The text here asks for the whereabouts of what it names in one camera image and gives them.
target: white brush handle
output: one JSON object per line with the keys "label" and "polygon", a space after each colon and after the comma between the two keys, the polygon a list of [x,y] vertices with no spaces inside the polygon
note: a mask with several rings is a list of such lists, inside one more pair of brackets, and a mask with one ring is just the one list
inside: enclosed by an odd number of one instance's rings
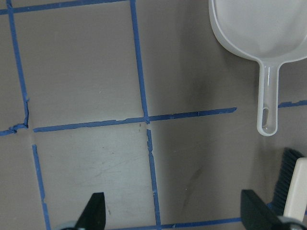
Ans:
{"label": "white brush handle", "polygon": [[307,205],[307,158],[296,161],[283,215],[303,221]]}

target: plastic scoop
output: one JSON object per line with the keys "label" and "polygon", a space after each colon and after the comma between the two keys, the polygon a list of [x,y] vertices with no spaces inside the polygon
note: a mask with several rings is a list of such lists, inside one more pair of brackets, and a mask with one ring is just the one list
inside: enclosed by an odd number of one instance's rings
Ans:
{"label": "plastic scoop", "polygon": [[307,1],[209,0],[209,14],[224,48],[259,63],[257,130],[275,134],[279,68],[307,58]]}

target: black bristles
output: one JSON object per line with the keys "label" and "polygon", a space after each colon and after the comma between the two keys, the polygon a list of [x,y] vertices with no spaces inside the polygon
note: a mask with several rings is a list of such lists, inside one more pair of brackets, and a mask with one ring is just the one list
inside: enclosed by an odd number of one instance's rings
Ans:
{"label": "black bristles", "polygon": [[301,157],[304,157],[304,155],[294,149],[284,149],[282,165],[272,200],[272,210],[277,216],[283,215],[294,167],[297,159]]}

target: brush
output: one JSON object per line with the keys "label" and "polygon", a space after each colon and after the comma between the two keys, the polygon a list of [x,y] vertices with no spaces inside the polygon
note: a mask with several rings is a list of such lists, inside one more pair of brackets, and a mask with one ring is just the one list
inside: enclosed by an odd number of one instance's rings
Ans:
{"label": "brush", "polygon": [[272,210],[277,216],[303,220],[307,204],[307,158],[285,148],[275,186]]}

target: hole in scoop handle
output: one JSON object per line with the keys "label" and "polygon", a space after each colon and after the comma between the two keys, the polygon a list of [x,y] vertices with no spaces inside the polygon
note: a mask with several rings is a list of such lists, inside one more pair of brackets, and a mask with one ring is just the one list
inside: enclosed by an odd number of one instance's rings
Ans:
{"label": "hole in scoop handle", "polygon": [[279,68],[277,64],[260,63],[257,130],[264,136],[277,131]]}

